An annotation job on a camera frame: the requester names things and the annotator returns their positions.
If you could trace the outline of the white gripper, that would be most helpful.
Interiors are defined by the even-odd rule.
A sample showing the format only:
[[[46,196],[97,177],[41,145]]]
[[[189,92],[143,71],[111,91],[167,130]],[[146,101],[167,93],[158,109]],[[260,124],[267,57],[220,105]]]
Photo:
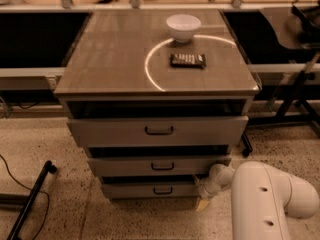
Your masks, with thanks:
[[[198,193],[200,197],[197,198],[196,211],[204,211],[210,203],[209,199],[215,197],[220,191],[221,185],[213,178],[202,178],[198,182]]]

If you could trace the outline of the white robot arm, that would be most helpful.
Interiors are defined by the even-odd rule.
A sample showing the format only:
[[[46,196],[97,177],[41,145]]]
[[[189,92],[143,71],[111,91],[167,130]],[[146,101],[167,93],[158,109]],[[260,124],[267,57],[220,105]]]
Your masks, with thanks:
[[[308,219],[319,210],[313,185],[262,162],[236,169],[215,164],[195,184],[199,211],[218,193],[231,191],[233,240],[290,240],[287,219]]]

